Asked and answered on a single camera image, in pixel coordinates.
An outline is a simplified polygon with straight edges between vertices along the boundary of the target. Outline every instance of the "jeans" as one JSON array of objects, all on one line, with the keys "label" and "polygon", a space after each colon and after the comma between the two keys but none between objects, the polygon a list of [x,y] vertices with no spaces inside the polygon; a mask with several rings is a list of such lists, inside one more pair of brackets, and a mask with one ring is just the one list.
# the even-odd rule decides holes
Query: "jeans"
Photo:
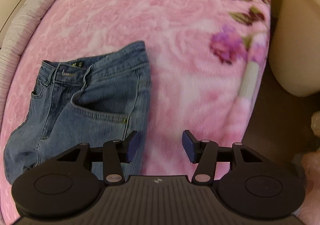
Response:
[{"label": "jeans", "polygon": [[[101,147],[137,130],[141,141],[126,178],[139,174],[150,101],[150,67],[143,41],[118,52],[66,63],[43,61],[27,118],[4,150],[10,184],[25,170],[82,142]],[[102,163],[92,172],[102,179]]]}]

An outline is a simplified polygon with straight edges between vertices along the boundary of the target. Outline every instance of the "crosshair symbol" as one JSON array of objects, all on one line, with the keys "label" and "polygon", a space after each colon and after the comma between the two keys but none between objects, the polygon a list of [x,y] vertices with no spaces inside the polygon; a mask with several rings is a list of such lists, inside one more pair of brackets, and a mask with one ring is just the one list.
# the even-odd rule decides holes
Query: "crosshair symbol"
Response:
[{"label": "crosshair symbol", "polygon": [[156,182],[157,184],[160,184],[160,183],[162,183],[162,179],[160,179],[160,178],[158,177],[157,179],[155,179],[155,182]]}]

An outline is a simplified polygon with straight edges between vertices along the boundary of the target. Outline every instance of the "brown floor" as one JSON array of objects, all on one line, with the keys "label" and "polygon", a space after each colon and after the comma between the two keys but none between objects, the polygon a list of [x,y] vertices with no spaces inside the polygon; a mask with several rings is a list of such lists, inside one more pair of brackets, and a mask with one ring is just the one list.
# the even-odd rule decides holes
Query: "brown floor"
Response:
[{"label": "brown floor", "polygon": [[295,154],[320,146],[310,128],[311,116],[318,110],[320,94],[306,98],[289,94],[267,64],[243,143],[291,169]]}]

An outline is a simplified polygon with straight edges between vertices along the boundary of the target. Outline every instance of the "bedspread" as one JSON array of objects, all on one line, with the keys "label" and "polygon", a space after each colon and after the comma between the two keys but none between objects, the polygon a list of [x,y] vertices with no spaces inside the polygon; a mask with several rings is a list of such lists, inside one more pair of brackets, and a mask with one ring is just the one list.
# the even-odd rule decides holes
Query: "bedspread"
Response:
[{"label": "bedspread", "polygon": [[[13,78],[1,151],[25,119],[42,60],[68,61],[144,40],[152,91],[142,174],[193,174],[183,130],[221,146],[241,141],[269,44],[270,0],[56,0],[39,24]],[[248,62],[259,66],[252,97],[239,96]],[[216,178],[227,170],[220,164]],[[1,210],[17,218],[1,172]]]}]

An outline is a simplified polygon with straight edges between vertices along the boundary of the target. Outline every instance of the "jeans waistband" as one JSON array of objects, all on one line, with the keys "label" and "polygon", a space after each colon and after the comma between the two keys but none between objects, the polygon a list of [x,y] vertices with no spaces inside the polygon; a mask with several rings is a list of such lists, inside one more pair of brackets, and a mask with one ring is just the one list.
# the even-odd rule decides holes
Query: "jeans waistband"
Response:
[{"label": "jeans waistband", "polygon": [[39,74],[51,81],[83,85],[83,77],[90,68],[90,82],[107,76],[116,75],[149,64],[143,41],[131,43],[118,52],[94,57],[84,57],[77,60],[57,63],[43,61]]}]

